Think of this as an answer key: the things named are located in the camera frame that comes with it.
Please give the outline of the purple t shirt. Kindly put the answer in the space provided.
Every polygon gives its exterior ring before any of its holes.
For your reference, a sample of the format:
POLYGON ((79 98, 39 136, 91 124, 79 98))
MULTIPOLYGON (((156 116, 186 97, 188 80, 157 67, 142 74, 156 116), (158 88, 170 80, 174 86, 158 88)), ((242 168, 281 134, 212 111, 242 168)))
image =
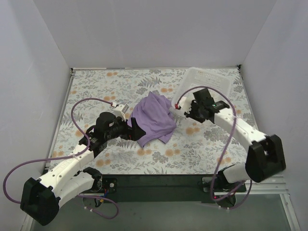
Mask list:
POLYGON ((169 99, 152 92, 136 104, 128 119, 128 125, 131 125, 130 119, 134 117, 139 127, 146 132, 146 135, 137 141, 140 147, 143 148, 155 139, 159 139, 164 144, 168 143, 177 127, 170 108, 169 99))

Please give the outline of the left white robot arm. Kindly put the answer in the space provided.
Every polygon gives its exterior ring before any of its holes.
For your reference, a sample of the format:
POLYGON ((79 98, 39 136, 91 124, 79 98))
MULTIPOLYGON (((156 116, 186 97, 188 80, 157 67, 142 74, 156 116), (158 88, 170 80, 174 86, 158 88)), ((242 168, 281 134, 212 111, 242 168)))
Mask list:
POLYGON ((118 137, 137 141, 145 134, 134 117, 123 120, 110 112, 101 113, 68 159, 37 180, 30 178, 25 182, 20 208, 45 226, 66 202, 80 193, 114 193, 117 180, 104 179, 100 171, 87 164, 107 147, 108 141, 118 137))

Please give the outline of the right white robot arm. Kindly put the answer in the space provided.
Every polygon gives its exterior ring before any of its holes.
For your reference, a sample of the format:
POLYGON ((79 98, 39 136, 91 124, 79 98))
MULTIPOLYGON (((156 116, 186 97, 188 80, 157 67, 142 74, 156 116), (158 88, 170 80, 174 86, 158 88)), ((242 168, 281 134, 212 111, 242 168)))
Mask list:
POLYGON ((210 188, 231 190, 236 183, 247 180, 260 183, 286 169, 282 140, 277 135, 267 135, 252 127, 236 115, 231 101, 224 96, 222 101, 214 101, 210 87, 194 87, 194 99, 180 96, 175 107, 187 118, 199 123, 206 120, 228 132, 227 143, 235 139, 247 152, 245 163, 216 168, 210 188))

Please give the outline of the white plastic basket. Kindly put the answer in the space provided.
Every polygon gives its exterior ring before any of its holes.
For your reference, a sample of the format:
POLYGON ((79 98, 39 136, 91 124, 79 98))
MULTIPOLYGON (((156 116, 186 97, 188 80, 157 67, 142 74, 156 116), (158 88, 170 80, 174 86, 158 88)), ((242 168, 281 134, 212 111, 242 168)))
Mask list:
POLYGON ((231 80, 216 74, 214 70, 190 67, 180 81, 180 85, 172 99, 172 105, 178 101, 185 91, 197 86, 212 87, 229 98, 231 80))

